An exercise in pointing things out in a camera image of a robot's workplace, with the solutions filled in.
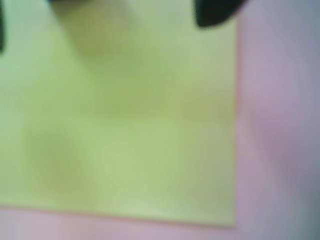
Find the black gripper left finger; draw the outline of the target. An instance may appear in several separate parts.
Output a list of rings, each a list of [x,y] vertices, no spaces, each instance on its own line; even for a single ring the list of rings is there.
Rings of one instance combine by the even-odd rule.
[[[2,54],[5,49],[5,12],[3,0],[0,0],[0,53]]]

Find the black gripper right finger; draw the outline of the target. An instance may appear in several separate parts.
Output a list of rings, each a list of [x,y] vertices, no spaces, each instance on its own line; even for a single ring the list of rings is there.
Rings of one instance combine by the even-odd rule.
[[[194,0],[195,22],[200,28],[219,26],[232,17],[247,0]]]

